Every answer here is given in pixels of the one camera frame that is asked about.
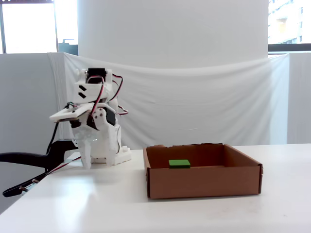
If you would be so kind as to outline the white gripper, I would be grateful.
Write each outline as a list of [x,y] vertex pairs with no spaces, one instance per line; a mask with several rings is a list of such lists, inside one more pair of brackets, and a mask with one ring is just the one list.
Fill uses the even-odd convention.
[[116,113],[106,107],[97,108],[93,113],[89,112],[86,115],[86,132],[77,127],[72,128],[72,133],[80,152],[83,167],[90,168],[91,148],[97,140],[97,131],[118,129],[120,125],[118,124]]

